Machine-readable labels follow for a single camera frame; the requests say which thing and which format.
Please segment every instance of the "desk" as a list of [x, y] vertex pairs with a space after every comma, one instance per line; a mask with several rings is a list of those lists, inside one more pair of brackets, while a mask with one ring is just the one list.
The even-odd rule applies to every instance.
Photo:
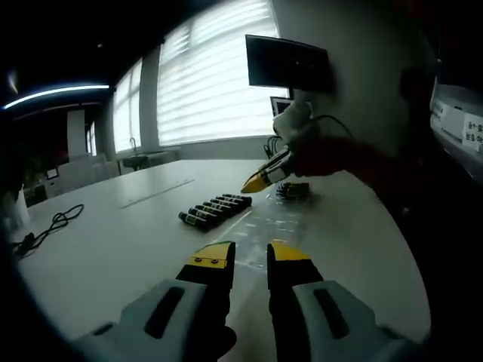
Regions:
[[[85, 210], [21, 261], [20, 270], [67, 339], [118, 321], [123, 307], [163, 278], [175, 278], [195, 250], [236, 222], [200, 234], [179, 221], [179, 211], [238, 193], [262, 163], [176, 161], [46, 200], [29, 208], [28, 230], [46, 229], [57, 211], [75, 204]], [[319, 200], [300, 247], [326, 280], [340, 282], [372, 307], [378, 323], [420, 342], [430, 327], [426, 291], [386, 209], [349, 173], [308, 180]], [[253, 207], [266, 202], [268, 191], [254, 195]], [[224, 360], [274, 360], [268, 297], [266, 274], [237, 265], [227, 323], [238, 342]]]

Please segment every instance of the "ceiling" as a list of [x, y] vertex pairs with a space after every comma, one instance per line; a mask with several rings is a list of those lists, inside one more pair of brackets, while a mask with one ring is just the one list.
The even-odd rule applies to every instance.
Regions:
[[216, 2], [176, 0], [169, 8], [143, 1], [14, 5], [0, 21], [0, 104], [62, 84], [115, 85], [173, 28]]

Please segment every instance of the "clear plastic sheet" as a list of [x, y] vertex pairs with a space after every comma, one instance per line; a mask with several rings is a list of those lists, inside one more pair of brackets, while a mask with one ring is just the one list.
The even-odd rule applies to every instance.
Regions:
[[266, 271], [266, 246], [277, 239], [297, 247], [306, 228], [310, 196], [306, 200], [282, 200], [272, 186], [263, 202], [254, 204], [217, 241], [236, 242], [235, 263]]

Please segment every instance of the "sink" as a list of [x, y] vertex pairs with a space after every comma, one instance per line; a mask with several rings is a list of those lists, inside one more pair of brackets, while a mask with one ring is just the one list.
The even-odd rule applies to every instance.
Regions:
[[135, 171], [142, 168], [148, 167], [148, 156], [147, 155], [135, 155], [131, 157], [124, 158], [122, 160], [124, 167], [130, 167]]

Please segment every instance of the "monitor screen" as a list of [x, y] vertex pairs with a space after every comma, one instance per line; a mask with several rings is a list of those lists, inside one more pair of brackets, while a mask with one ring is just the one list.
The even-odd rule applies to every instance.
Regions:
[[332, 71], [325, 49], [278, 38], [246, 35], [250, 85], [331, 92]]

